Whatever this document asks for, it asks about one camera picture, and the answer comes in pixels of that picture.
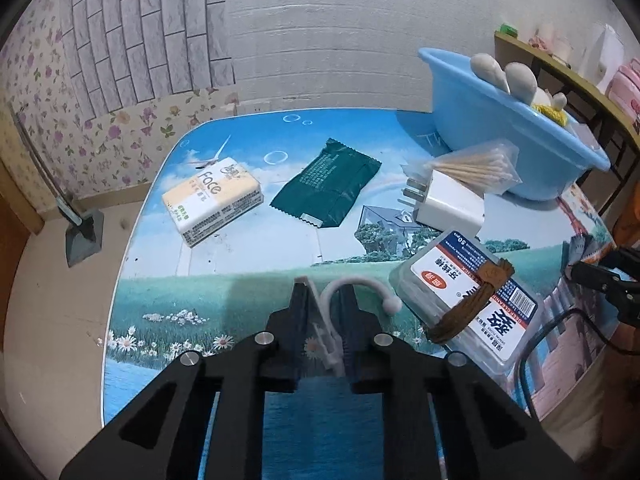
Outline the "white plush toy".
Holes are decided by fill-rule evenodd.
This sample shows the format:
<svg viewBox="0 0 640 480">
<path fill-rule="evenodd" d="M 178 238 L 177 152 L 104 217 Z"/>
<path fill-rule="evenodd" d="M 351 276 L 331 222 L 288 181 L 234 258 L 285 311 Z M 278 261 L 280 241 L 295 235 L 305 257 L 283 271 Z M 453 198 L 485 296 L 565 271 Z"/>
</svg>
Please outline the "white plush toy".
<svg viewBox="0 0 640 480">
<path fill-rule="evenodd" d="M 502 68 L 491 55 L 477 53 L 472 56 L 470 66 L 475 76 L 509 93 L 514 99 L 524 104 L 548 106 L 559 112 L 566 107 L 566 95 L 558 92 L 552 96 L 548 91 L 539 88 L 537 77 L 523 63 L 511 62 Z"/>
</svg>

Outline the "white paper cup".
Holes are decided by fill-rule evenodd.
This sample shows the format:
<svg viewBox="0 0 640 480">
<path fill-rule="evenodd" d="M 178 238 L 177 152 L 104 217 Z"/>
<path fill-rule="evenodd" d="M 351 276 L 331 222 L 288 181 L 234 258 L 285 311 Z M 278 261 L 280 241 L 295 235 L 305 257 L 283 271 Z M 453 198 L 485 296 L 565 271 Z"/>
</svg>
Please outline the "white paper cup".
<svg viewBox="0 0 640 480">
<path fill-rule="evenodd" d="M 552 44 L 552 56 L 559 62 L 570 65 L 573 47 L 565 37 L 556 37 Z"/>
</svg>

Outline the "white electric kettle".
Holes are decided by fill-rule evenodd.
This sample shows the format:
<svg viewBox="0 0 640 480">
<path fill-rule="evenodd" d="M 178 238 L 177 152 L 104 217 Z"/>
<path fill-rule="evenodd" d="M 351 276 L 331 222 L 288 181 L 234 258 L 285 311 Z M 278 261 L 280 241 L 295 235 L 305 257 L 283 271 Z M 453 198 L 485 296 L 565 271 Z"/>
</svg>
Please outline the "white electric kettle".
<svg viewBox="0 0 640 480">
<path fill-rule="evenodd" d="M 578 74 L 605 93 L 616 70 L 624 62 L 624 44 L 609 24 L 594 24 L 585 48 Z"/>
</svg>

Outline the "wall socket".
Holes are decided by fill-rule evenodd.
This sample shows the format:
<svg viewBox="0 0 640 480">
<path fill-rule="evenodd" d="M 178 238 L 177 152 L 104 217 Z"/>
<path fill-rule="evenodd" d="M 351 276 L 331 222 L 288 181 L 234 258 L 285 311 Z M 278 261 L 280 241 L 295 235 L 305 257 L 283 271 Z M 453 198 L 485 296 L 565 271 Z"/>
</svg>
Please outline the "wall socket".
<svg viewBox="0 0 640 480">
<path fill-rule="evenodd" d="M 248 100 L 238 104 L 239 115 L 267 113 L 270 110 L 271 104 L 268 100 Z"/>
</svg>

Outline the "paper roll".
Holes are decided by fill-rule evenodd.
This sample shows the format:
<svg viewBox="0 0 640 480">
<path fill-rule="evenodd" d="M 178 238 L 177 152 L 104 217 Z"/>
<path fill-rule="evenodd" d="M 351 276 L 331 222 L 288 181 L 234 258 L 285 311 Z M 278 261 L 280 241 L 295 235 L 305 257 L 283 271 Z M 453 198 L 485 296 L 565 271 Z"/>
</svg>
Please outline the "paper roll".
<svg viewBox="0 0 640 480">
<path fill-rule="evenodd" d="M 543 22 L 538 25 L 536 34 L 544 42 L 550 42 L 554 38 L 554 26 L 551 23 Z"/>
</svg>

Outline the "white plastic hook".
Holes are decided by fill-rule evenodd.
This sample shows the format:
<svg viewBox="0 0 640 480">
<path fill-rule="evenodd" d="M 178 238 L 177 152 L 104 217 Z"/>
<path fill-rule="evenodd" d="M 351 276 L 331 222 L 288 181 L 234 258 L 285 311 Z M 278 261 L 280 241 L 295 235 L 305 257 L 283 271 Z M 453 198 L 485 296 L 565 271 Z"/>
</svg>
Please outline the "white plastic hook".
<svg viewBox="0 0 640 480">
<path fill-rule="evenodd" d="M 358 327 L 360 307 L 356 297 L 356 286 L 374 292 L 380 300 L 383 312 L 395 315 L 402 309 L 402 300 L 385 284 L 375 278 L 349 274 L 330 281 L 318 289 L 306 275 L 296 276 L 295 285 L 303 285 L 309 292 L 311 305 L 318 311 L 320 325 L 314 326 L 320 346 L 320 360 L 327 370 L 337 377 L 346 377 L 350 367 L 348 336 Z"/>
</svg>

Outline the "toothpick box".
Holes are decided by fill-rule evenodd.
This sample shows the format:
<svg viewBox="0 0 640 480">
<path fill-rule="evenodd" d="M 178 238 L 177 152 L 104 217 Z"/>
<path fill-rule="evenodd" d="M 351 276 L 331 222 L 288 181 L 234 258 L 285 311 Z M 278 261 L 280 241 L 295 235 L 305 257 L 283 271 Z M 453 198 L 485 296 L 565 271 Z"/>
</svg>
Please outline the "toothpick box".
<svg viewBox="0 0 640 480">
<path fill-rule="evenodd" d="M 457 230 L 439 235 L 390 274 L 399 298 L 428 330 L 480 290 L 480 268 L 499 259 Z M 541 298 L 510 276 L 486 306 L 444 345 L 493 378 L 506 376 L 541 323 Z"/>
</svg>

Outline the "cotton swab bag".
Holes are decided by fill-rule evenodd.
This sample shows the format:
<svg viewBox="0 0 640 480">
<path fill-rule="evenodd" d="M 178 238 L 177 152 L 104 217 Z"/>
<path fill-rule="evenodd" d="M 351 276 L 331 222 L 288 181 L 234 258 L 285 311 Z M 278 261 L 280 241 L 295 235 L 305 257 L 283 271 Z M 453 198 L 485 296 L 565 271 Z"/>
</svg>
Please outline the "cotton swab bag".
<svg viewBox="0 0 640 480">
<path fill-rule="evenodd" d="M 430 159 L 411 159 L 402 165 L 409 178 L 425 182 L 436 171 L 483 194 L 502 195 L 523 183 L 516 170 L 520 149 L 498 139 Z"/>
</svg>

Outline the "pink cloth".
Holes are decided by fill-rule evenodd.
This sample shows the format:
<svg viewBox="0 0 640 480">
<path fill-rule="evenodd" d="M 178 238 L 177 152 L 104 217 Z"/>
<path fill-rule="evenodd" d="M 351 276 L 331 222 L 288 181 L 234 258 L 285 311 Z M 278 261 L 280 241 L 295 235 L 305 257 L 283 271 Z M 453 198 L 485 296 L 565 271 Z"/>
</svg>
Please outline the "pink cloth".
<svg viewBox="0 0 640 480">
<path fill-rule="evenodd" d="M 541 37 L 537 34 L 529 38 L 528 44 L 532 48 L 535 48 L 544 52 L 550 52 L 552 48 L 552 43 L 549 39 Z"/>
</svg>

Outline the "white power adapter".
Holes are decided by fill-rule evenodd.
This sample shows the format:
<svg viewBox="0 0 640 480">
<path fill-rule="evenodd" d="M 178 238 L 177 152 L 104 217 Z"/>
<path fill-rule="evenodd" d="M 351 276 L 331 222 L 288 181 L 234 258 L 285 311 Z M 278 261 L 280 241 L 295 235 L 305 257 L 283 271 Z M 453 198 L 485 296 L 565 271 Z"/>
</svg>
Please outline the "white power adapter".
<svg viewBox="0 0 640 480">
<path fill-rule="evenodd" d="M 477 236 L 484 226 L 484 196 L 442 172 L 408 177 L 402 195 L 413 202 L 413 220 L 422 226 L 467 237 Z"/>
</svg>

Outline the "dark green wipes packet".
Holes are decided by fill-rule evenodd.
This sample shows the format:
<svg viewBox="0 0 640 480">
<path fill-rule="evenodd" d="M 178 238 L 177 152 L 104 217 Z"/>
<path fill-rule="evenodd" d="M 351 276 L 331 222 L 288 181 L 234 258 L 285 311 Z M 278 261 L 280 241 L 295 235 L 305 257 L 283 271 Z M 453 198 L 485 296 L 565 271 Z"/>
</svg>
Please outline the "dark green wipes packet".
<svg viewBox="0 0 640 480">
<path fill-rule="evenodd" d="M 381 166 L 378 160 L 329 139 L 270 206 L 318 229 L 337 228 Z"/>
</svg>

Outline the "pink water bottle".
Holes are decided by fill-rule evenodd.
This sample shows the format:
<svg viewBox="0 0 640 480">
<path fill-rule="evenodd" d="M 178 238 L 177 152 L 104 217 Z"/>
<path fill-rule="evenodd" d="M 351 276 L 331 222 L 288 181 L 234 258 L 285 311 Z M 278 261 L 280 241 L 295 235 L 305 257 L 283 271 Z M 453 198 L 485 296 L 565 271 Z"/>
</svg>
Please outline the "pink water bottle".
<svg viewBox="0 0 640 480">
<path fill-rule="evenodd" d="M 614 74 L 605 95 L 634 122 L 640 110 L 640 61 L 632 58 Z"/>
</svg>

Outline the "green small box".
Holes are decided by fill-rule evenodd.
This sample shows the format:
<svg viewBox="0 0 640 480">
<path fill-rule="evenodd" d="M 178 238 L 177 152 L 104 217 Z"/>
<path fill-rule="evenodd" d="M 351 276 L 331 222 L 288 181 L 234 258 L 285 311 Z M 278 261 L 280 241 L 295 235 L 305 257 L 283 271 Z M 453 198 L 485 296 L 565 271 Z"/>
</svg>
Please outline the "green small box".
<svg viewBox="0 0 640 480">
<path fill-rule="evenodd" d="M 518 30 L 515 27 L 508 25 L 506 23 L 502 23 L 500 25 L 499 32 L 513 38 L 516 38 L 518 36 Z"/>
</svg>

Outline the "yellow knitted scarf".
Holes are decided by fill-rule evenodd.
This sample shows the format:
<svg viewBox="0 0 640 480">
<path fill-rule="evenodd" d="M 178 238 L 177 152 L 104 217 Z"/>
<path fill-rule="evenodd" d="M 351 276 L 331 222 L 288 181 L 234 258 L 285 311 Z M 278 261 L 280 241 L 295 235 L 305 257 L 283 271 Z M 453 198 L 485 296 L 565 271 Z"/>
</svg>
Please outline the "yellow knitted scarf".
<svg viewBox="0 0 640 480">
<path fill-rule="evenodd" d="M 544 117 L 552 120 L 552 122 L 562 128 L 565 128 L 568 124 L 568 115 L 564 112 L 564 110 L 557 110 L 551 105 L 544 104 L 533 104 L 532 109 L 536 110 L 537 113 L 544 115 Z"/>
</svg>

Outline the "blue plastic basin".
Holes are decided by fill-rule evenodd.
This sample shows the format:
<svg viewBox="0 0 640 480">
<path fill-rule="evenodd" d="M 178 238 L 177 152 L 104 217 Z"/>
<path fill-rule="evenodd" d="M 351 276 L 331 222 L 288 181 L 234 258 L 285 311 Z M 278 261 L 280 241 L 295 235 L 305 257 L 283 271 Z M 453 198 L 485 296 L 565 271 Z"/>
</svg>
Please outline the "blue plastic basin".
<svg viewBox="0 0 640 480">
<path fill-rule="evenodd" d="M 553 200 L 585 172 L 610 169 L 603 148 L 590 148 L 567 128 L 478 78 L 467 56 L 435 48 L 421 48 L 418 55 L 431 70 L 432 118 L 450 150 L 495 140 L 508 140 L 520 150 L 516 171 L 522 182 L 512 194 Z"/>
</svg>

